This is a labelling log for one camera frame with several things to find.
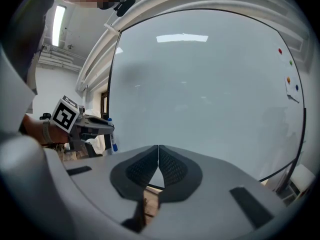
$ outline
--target paper on whiteboard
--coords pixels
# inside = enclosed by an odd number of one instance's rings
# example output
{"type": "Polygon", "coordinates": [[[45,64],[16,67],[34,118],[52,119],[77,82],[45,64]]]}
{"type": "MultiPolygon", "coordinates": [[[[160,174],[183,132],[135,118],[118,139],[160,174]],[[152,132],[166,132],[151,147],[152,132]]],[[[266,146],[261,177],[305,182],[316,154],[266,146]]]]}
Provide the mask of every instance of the paper on whiteboard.
{"type": "Polygon", "coordinates": [[[291,98],[293,98],[296,102],[299,103],[300,102],[300,99],[299,99],[300,88],[298,89],[298,91],[296,89],[296,85],[298,84],[298,82],[296,81],[296,79],[294,77],[290,77],[290,80],[291,80],[290,83],[288,83],[287,77],[284,77],[286,94],[288,96],[290,96],[291,98]]]}

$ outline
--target whiteboard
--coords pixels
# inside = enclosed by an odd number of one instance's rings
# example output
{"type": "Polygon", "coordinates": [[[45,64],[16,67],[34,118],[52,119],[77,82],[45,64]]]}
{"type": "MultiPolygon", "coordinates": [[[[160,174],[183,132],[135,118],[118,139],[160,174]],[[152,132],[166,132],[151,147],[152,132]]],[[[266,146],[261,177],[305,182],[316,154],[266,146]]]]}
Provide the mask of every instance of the whiteboard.
{"type": "MultiPolygon", "coordinates": [[[[124,30],[109,88],[120,152],[174,146],[257,180],[297,156],[304,103],[294,59],[275,29],[244,15],[176,11],[124,30]]],[[[163,187],[160,171],[150,183],[163,187]]]]}

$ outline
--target marker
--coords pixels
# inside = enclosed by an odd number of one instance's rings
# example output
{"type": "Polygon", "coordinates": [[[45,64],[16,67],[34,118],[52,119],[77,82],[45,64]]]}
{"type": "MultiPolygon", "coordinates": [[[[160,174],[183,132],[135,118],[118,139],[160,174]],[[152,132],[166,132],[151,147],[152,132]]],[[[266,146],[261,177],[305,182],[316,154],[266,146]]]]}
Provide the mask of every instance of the marker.
{"type": "MultiPolygon", "coordinates": [[[[114,126],[114,124],[112,123],[112,118],[108,118],[108,124],[109,124],[110,126],[114,126]]],[[[110,134],[110,137],[111,137],[111,143],[112,143],[113,151],[114,151],[114,152],[117,152],[117,151],[118,151],[118,147],[117,147],[117,144],[116,144],[116,141],[115,141],[114,134],[111,133],[111,134],[110,134]]]]}

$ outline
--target wristwatch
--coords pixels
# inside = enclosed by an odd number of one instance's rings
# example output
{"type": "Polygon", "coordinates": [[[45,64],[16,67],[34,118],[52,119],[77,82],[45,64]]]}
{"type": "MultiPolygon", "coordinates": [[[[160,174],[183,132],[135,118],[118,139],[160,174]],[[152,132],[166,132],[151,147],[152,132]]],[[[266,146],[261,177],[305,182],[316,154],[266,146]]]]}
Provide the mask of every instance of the wristwatch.
{"type": "Polygon", "coordinates": [[[50,126],[50,120],[49,120],[49,119],[45,119],[45,120],[43,121],[43,124],[42,124],[42,135],[43,135],[43,138],[44,138],[44,140],[45,140],[46,143],[52,144],[52,143],[54,143],[54,142],[53,142],[52,139],[50,138],[49,126],[50,126]]]}

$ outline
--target fluorescent light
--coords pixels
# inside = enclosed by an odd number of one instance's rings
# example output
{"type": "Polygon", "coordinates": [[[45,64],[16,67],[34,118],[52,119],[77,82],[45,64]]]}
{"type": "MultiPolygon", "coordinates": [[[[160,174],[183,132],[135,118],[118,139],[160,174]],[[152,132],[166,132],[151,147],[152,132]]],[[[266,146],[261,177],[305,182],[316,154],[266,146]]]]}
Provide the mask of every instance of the fluorescent light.
{"type": "Polygon", "coordinates": [[[208,40],[208,36],[197,35],[197,34],[167,34],[167,35],[157,36],[156,40],[158,43],[178,42],[178,41],[206,42],[208,40]]]}
{"type": "Polygon", "coordinates": [[[59,46],[60,28],[64,18],[66,8],[58,5],[55,9],[53,30],[52,30],[52,45],[59,46]]]}
{"type": "Polygon", "coordinates": [[[118,47],[117,49],[116,49],[116,51],[115,51],[115,54],[120,54],[120,53],[123,53],[124,51],[120,48],[120,47],[118,47]]]}

